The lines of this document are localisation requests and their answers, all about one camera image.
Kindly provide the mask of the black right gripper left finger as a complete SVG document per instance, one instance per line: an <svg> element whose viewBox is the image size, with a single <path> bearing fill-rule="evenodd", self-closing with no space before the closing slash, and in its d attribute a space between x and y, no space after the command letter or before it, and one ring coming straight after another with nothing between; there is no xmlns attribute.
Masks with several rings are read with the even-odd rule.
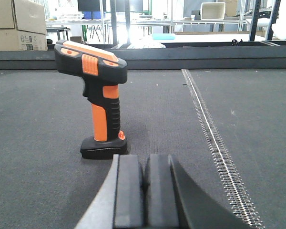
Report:
<svg viewBox="0 0 286 229"><path fill-rule="evenodd" d="M114 155L97 195L75 226L77 229L143 227L142 168L137 155Z"/></svg>

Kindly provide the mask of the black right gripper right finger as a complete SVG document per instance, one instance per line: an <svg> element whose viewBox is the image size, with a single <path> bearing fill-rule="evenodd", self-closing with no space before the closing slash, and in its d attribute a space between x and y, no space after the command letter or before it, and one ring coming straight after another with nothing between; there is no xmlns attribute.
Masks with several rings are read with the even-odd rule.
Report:
<svg viewBox="0 0 286 229"><path fill-rule="evenodd" d="M148 159L145 221L149 229L250 228L206 194L172 155Z"/></svg>

